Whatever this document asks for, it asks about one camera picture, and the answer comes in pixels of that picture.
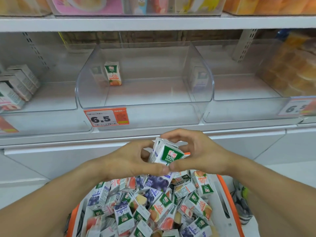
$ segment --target pink package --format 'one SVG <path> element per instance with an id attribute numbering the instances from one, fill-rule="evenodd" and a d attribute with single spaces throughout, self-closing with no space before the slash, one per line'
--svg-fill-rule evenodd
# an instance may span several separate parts
<path id="1" fill-rule="evenodd" d="M 121 0 L 52 0 L 61 15 L 121 15 Z"/>
<path id="2" fill-rule="evenodd" d="M 169 0 L 153 0 L 153 7 L 156 13 L 166 14 L 168 12 Z"/>

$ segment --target forearm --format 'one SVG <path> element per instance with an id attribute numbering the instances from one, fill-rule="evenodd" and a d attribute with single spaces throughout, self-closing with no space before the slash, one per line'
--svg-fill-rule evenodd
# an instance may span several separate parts
<path id="1" fill-rule="evenodd" d="M 234 156 L 230 175 L 248 187 L 305 236 L 315 236 L 316 189 L 254 161 Z"/>
<path id="2" fill-rule="evenodd" d="M 0 236 L 46 237 L 99 180 L 87 162 L 0 210 Z"/>

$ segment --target finger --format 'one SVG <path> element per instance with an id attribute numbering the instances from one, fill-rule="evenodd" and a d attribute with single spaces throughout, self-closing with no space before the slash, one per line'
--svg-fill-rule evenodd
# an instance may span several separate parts
<path id="1" fill-rule="evenodd" d="M 150 153 L 144 149 L 141 150 L 140 152 L 140 157 L 142 158 L 143 161 L 148 162 Z"/>
<path id="2" fill-rule="evenodd" d="M 186 129 L 176 129 L 173 131 L 166 132 L 162 134 L 160 137 L 163 139 L 174 139 L 178 141 L 185 141 L 191 140 L 192 137 L 196 134 L 196 131 L 189 131 Z"/>
<path id="3" fill-rule="evenodd" d="M 169 168 L 173 172 L 180 172 L 190 169 L 198 169 L 197 168 L 197 160 L 196 158 L 184 158 L 178 159 L 169 164 Z"/>
<path id="4" fill-rule="evenodd" d="M 147 163 L 143 162 L 137 165 L 137 175 L 155 175 L 162 176 L 167 175 L 170 172 L 168 166 L 159 163 Z"/>
<path id="5" fill-rule="evenodd" d="M 190 152 L 189 145 L 180 145 L 179 150 L 182 151 L 183 153 Z"/>
<path id="6" fill-rule="evenodd" d="M 152 140 L 139 140 L 137 142 L 142 149 L 154 147 L 154 142 Z"/>

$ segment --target price tag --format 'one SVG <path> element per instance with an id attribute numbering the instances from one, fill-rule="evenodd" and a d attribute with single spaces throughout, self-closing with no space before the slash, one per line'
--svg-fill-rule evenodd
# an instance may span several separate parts
<path id="1" fill-rule="evenodd" d="M 93 127 L 129 125 L 126 107 L 84 110 Z"/>
<path id="2" fill-rule="evenodd" d="M 289 115 L 300 115 L 307 114 L 310 111 L 305 111 L 308 109 L 310 104 L 316 101 L 315 98 L 292 98 L 285 107 L 278 114 L 279 116 L 289 116 Z"/>
<path id="3" fill-rule="evenodd" d="M 18 133 L 19 131 L 11 126 L 4 118 L 0 116 L 0 134 Z"/>

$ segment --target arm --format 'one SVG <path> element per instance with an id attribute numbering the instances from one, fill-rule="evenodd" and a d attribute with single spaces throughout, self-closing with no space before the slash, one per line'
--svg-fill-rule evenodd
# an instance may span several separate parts
<path id="1" fill-rule="evenodd" d="M 150 140 L 130 142 L 109 155 L 83 163 L 0 210 L 0 236 L 46 237 L 102 181 L 140 174 L 164 175 L 169 168 L 147 163 Z"/>
<path id="2" fill-rule="evenodd" d="M 197 169 L 229 175 L 248 187 L 304 236 L 315 236 L 316 189 L 280 175 L 254 161 L 225 150 L 200 131 L 177 129 L 161 135 L 173 142 L 185 141 L 185 159 L 169 165 L 172 171 Z"/>

